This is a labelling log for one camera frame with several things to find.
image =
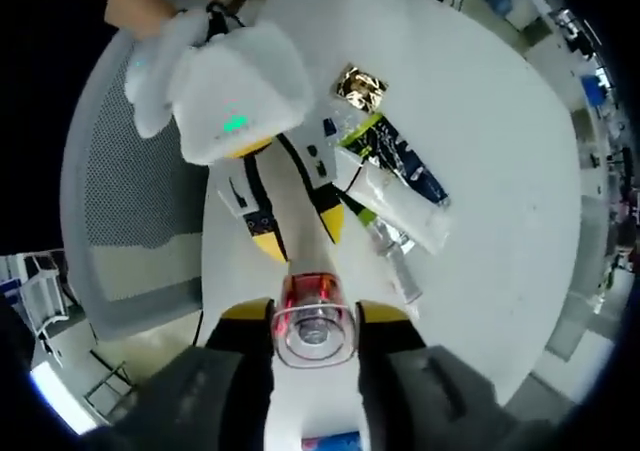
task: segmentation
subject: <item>chair backrest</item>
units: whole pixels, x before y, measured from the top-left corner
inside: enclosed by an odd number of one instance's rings
[[[187,164],[172,122],[138,135],[124,95],[133,39],[113,38],[78,102],[65,149],[61,219],[70,282],[96,334],[117,339],[202,306],[208,169]]]

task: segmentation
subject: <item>white desk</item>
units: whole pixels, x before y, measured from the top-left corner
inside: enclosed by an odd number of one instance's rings
[[[319,98],[349,62],[389,83],[383,112],[453,203],[444,251],[408,255],[424,286],[415,325],[428,344],[447,346],[491,379],[506,402],[543,351],[573,270],[580,177],[566,108],[498,37],[432,0],[267,0],[260,19],[291,37]],[[367,239],[348,215],[333,251],[347,298],[397,302]],[[229,306],[276,297],[285,271],[210,186],[202,336]]]

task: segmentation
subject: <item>gold foil packet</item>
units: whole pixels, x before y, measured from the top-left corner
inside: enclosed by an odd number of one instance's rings
[[[384,81],[349,64],[340,74],[336,94],[355,108],[372,114],[380,106],[388,87]]]

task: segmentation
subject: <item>green led light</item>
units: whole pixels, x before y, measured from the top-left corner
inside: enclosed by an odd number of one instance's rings
[[[235,129],[241,128],[247,124],[248,121],[246,116],[231,116],[231,119],[224,123],[224,132],[230,133]]]

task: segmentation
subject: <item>gray mesh chair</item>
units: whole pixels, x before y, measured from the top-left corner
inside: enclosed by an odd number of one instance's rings
[[[78,102],[65,149],[61,219],[70,282],[101,339],[202,307],[208,169],[187,164],[174,123],[139,137],[124,95],[132,38],[118,33]]]

